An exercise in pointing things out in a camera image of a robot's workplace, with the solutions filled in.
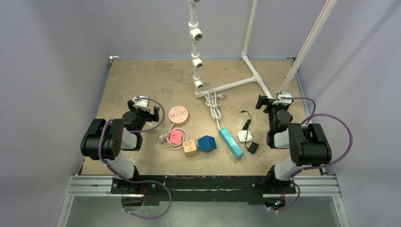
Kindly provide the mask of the tan cube plug adapter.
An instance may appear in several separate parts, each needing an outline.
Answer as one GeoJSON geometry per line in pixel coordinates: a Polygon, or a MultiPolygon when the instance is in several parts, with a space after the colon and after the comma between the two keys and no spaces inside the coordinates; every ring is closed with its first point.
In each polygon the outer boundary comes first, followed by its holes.
{"type": "Polygon", "coordinates": [[[194,157],[197,155],[197,147],[194,140],[184,141],[183,149],[186,157],[194,157]]]}

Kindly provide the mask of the blue cube socket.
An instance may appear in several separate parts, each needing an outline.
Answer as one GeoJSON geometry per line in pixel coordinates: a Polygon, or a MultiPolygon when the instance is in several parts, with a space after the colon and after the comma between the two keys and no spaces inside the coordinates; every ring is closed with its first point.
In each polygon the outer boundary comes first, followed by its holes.
{"type": "Polygon", "coordinates": [[[205,135],[197,140],[199,151],[209,153],[217,149],[215,138],[205,135]]]}

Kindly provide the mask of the teal power strip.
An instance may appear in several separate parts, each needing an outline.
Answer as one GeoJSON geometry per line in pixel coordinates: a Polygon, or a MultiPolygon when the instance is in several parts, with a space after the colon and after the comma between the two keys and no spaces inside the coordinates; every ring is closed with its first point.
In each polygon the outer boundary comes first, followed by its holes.
{"type": "Polygon", "coordinates": [[[230,134],[227,128],[221,128],[219,130],[219,136],[224,141],[224,143],[231,151],[232,155],[235,157],[236,160],[239,160],[244,155],[244,152],[237,144],[234,137],[230,134]]]}

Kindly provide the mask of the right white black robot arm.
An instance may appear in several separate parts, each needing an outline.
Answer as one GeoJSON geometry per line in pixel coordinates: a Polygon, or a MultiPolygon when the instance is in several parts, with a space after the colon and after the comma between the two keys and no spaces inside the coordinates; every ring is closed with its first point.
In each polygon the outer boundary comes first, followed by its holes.
{"type": "Polygon", "coordinates": [[[266,188],[278,192],[284,182],[290,181],[297,173],[308,167],[328,164],[332,153],[328,140],[319,124],[293,123],[288,109],[295,100],[289,93],[278,94],[276,98],[260,95],[256,109],[265,106],[269,131],[266,143],[271,149],[288,149],[289,156],[274,165],[267,173],[266,188]]]}

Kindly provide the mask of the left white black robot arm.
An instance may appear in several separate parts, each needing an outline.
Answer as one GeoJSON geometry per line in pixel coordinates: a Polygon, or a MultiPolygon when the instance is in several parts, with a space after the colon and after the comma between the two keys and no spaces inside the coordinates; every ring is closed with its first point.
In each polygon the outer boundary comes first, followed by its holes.
{"type": "Polygon", "coordinates": [[[128,111],[121,118],[94,119],[85,133],[80,151],[85,157],[100,161],[116,178],[122,179],[128,193],[140,190],[139,171],[122,153],[139,151],[142,147],[142,133],[147,122],[156,122],[156,129],[164,121],[163,106],[156,100],[140,96],[127,102],[128,111]]]}

